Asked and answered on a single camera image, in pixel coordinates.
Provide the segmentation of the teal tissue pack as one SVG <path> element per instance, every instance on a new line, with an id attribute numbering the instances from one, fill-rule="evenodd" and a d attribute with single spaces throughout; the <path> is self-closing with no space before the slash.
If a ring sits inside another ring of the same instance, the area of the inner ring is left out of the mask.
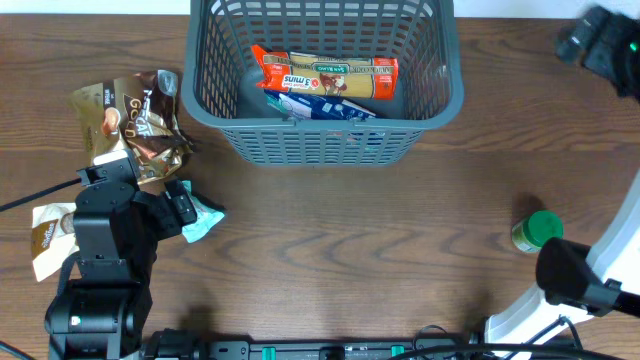
<path id="1" fill-rule="evenodd" d="M 205 237 L 215 225 L 224 219 L 225 214 L 209 205 L 205 205 L 192 192 L 192 184 L 189 180 L 182 180 L 181 183 L 187 190 L 187 194 L 193 203 L 197 215 L 195 223 L 182 228 L 182 235 L 188 243 L 194 243 Z"/>

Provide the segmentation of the green lid jar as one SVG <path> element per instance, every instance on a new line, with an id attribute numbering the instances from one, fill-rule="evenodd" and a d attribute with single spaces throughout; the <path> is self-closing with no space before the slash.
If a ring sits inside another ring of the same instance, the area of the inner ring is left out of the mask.
<path id="1" fill-rule="evenodd" d="M 553 212 L 537 211 L 513 226 L 511 239 L 524 253 L 536 253 L 552 238 L 562 238 L 564 224 Z"/>

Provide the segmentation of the blue pasta box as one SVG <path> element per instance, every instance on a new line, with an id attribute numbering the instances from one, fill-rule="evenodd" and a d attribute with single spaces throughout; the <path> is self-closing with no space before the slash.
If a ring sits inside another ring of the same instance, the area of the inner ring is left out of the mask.
<path id="1" fill-rule="evenodd" d="M 265 90 L 267 104 L 288 117 L 303 120 L 351 120 L 377 115 L 341 97 L 285 93 Z"/>

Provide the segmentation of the orange spaghetti pack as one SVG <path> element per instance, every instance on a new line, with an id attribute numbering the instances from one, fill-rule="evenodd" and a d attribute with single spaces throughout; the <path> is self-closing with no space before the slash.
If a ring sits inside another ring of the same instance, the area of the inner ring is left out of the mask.
<path id="1" fill-rule="evenodd" d="M 263 72 L 259 88 L 285 93 L 390 100 L 399 64 L 395 58 L 334 58 L 251 47 Z"/>

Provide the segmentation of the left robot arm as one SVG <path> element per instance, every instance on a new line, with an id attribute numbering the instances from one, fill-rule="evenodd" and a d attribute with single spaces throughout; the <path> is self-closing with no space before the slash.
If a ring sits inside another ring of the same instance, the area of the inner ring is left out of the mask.
<path id="1" fill-rule="evenodd" d="M 46 312 L 49 356 L 121 359 L 141 345 L 159 241 L 181 234 L 197 214 L 178 180 L 165 194 L 142 191 L 129 159 L 78 176 L 84 187 L 73 216 L 79 250 L 65 260 Z"/>

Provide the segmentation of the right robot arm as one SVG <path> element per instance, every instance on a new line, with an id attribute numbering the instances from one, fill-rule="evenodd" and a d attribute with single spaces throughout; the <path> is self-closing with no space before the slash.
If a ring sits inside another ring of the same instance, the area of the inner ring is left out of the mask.
<path id="1" fill-rule="evenodd" d="M 602 6 L 563 30 L 555 50 L 610 81 L 621 97 L 639 96 L 639 22 Z M 554 235 L 542 246 L 536 281 L 505 311 L 490 316 L 473 355 L 485 359 L 585 359 L 581 342 L 555 345 L 564 329 L 612 311 L 639 314 L 639 183 L 592 246 Z"/>

